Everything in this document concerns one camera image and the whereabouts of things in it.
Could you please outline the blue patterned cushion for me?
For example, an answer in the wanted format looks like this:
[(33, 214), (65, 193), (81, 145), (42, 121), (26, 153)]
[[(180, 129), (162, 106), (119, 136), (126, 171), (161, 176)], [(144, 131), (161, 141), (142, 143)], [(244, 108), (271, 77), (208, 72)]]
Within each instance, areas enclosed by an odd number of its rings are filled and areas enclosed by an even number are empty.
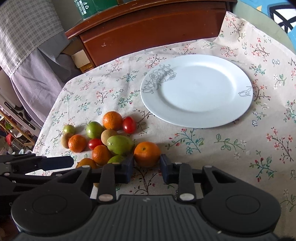
[(272, 19), (285, 31), (295, 49), (295, 5), (291, 1), (242, 1)]

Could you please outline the brown kiwi middle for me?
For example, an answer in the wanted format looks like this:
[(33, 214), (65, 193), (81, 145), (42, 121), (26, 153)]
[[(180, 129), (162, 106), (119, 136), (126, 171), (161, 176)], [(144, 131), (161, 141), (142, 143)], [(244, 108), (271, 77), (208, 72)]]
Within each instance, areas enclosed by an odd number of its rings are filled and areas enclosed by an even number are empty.
[(101, 134), (101, 141), (102, 143), (106, 146), (107, 145), (107, 140), (112, 137), (112, 136), (115, 136), (115, 135), (118, 135), (118, 132), (112, 130), (112, 129), (107, 129), (107, 130), (104, 130)]

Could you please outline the large orange tangerine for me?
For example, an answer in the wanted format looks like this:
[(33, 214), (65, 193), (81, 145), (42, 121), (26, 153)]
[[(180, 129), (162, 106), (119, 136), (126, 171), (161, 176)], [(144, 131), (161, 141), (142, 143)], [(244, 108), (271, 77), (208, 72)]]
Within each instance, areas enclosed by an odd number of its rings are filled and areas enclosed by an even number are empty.
[(161, 150), (155, 143), (141, 142), (136, 146), (133, 155), (138, 166), (151, 168), (158, 163)]

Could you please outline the small green fruit left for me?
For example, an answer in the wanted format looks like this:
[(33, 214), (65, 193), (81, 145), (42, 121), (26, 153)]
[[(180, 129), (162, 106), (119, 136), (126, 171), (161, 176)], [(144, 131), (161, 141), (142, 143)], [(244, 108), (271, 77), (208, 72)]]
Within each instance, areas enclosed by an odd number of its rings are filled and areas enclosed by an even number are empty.
[(75, 134), (76, 129), (73, 125), (64, 125), (63, 126), (63, 133), (71, 133), (71, 134)]

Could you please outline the orange tangerine top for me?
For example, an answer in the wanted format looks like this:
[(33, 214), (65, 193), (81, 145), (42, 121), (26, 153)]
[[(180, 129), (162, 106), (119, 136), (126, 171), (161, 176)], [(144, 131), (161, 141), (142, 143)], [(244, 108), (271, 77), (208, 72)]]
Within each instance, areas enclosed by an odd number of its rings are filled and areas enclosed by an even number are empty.
[(103, 116), (102, 122), (106, 129), (118, 131), (122, 128), (123, 118), (118, 112), (109, 111)]

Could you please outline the small cardboard box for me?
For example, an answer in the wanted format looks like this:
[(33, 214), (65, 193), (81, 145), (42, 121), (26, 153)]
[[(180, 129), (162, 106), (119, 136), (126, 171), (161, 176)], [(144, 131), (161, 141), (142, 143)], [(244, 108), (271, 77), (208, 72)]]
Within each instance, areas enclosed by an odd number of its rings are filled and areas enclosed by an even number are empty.
[(84, 50), (80, 50), (77, 53), (73, 54), (71, 58), (77, 68), (81, 68), (87, 64), (90, 64), (90, 60), (88, 59)]

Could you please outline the red cherry tomato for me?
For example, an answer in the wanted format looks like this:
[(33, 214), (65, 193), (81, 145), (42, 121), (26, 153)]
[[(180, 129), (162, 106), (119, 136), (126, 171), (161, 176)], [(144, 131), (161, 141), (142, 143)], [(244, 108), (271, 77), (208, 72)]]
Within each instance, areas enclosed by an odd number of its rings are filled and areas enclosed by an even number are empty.
[(103, 145), (99, 138), (93, 138), (88, 142), (88, 148), (94, 150), (97, 146)]
[(131, 116), (127, 116), (123, 119), (122, 128), (126, 133), (133, 134), (137, 129), (137, 123)]

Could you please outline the wooden shelf rack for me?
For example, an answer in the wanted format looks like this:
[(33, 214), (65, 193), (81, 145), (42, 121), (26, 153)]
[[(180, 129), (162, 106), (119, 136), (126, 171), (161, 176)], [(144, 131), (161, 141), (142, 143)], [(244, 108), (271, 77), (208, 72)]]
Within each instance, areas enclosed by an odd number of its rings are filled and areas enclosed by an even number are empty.
[(34, 135), (1, 110), (1, 155), (32, 151)]

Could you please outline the orange tangerine bottom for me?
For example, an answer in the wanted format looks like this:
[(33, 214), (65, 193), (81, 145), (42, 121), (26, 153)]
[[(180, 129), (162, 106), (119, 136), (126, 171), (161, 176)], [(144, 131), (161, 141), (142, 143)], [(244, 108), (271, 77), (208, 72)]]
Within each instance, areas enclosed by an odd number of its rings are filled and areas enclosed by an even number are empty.
[(93, 161), (90, 158), (84, 158), (82, 159), (80, 162), (77, 163), (76, 168), (82, 167), (82, 166), (90, 166), (92, 169), (96, 169), (97, 168), (97, 164), (95, 163), (95, 161)]

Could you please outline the green round fruit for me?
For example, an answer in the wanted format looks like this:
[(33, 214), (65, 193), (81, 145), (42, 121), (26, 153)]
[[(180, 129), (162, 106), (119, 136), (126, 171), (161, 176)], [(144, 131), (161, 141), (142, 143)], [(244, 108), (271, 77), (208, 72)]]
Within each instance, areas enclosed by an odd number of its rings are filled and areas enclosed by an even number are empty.
[(86, 128), (87, 136), (90, 139), (100, 138), (103, 131), (104, 127), (96, 121), (91, 121)]

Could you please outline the large green mango fruit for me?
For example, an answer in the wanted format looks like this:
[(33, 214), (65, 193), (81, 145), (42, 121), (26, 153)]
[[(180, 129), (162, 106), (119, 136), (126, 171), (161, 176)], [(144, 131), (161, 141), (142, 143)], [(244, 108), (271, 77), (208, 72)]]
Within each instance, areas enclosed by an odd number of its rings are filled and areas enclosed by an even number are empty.
[(134, 147), (134, 142), (126, 136), (115, 135), (107, 139), (107, 148), (115, 155), (128, 155)]

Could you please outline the green fruit bottom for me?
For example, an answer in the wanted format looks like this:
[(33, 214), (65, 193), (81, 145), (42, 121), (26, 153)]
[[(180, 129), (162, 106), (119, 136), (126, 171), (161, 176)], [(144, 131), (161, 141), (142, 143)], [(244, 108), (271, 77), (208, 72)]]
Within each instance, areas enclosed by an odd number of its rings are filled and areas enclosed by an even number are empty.
[(113, 156), (112, 158), (110, 158), (107, 163), (108, 164), (110, 164), (110, 163), (119, 163), (119, 164), (121, 164), (125, 159), (126, 159), (125, 156), (116, 155), (116, 156)]

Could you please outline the brown kiwi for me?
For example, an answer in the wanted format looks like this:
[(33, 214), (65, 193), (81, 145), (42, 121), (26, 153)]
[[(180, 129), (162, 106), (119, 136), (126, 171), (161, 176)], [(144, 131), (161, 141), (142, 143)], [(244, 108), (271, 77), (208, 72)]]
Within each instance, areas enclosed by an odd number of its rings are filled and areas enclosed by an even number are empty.
[(67, 132), (63, 134), (63, 137), (61, 138), (61, 145), (62, 147), (64, 147), (65, 149), (69, 149), (69, 140), (70, 138), (73, 136), (72, 133)]
[(107, 145), (107, 140), (112, 137), (112, 136), (115, 136), (115, 135), (118, 135), (118, 132), (112, 130), (112, 129), (107, 129), (107, 130), (104, 130), (101, 134), (101, 141), (102, 143), (106, 146)]

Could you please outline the white round plate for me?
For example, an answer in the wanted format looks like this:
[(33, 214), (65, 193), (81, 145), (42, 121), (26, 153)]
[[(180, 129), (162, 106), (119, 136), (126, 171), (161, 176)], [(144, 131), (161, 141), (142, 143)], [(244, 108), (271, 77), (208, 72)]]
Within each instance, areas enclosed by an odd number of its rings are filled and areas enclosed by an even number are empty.
[(253, 99), (246, 73), (211, 55), (184, 55), (161, 62), (145, 75), (140, 95), (157, 118), (187, 128), (215, 128), (240, 118)]

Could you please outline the brown wooden cabinet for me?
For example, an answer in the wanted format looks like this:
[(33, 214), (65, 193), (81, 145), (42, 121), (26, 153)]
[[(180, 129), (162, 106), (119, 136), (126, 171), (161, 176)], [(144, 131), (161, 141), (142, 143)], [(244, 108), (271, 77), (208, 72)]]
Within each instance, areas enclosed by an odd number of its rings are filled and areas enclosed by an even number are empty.
[(130, 1), (66, 32), (78, 38), (93, 67), (140, 50), (216, 37), (234, 0)]

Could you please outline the green milk carton box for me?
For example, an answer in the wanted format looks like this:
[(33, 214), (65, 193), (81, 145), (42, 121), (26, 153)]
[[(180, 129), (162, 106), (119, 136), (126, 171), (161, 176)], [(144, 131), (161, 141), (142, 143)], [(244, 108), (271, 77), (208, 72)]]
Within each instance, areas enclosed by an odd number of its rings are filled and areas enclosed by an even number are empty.
[(83, 20), (106, 9), (117, 6), (117, 0), (74, 0)]

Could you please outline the brown kiwi left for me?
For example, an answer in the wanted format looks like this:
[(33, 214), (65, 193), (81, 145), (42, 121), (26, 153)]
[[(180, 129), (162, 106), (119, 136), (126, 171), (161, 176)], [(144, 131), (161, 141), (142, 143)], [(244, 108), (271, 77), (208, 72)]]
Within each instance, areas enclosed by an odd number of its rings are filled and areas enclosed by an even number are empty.
[(64, 147), (65, 149), (69, 149), (69, 140), (70, 138), (73, 136), (72, 133), (67, 132), (63, 134), (63, 137), (61, 138), (61, 145), (62, 147)]

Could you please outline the floral tablecloth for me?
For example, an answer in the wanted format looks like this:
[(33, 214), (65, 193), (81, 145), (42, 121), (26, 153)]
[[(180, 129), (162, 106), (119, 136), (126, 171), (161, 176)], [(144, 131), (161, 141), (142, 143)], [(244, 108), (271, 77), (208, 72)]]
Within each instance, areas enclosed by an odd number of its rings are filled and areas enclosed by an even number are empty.
[[(166, 60), (191, 54), (221, 57), (250, 79), (242, 94), (250, 110), (218, 128), (186, 128), (157, 118), (142, 103), (140, 85), (148, 72), (170, 75)], [(156, 143), (172, 161), (193, 168), (213, 165), (272, 194), (281, 207), (279, 236), (295, 236), (295, 54), (251, 23), (226, 13), (219, 35), (146, 49), (122, 56), (73, 78), (61, 90), (39, 134), (34, 152), (71, 156), (80, 162), (90, 151), (74, 153), (61, 145), (63, 127), (101, 122), (109, 111), (132, 116), (132, 140)]]

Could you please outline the checkered grey cloth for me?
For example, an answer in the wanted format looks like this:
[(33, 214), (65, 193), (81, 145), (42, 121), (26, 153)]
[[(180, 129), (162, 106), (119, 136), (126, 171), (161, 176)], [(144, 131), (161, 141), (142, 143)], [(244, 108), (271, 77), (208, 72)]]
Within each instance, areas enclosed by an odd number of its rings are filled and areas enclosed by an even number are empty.
[(43, 126), (64, 84), (78, 75), (51, 1), (1, 1), (1, 68), (21, 104)]

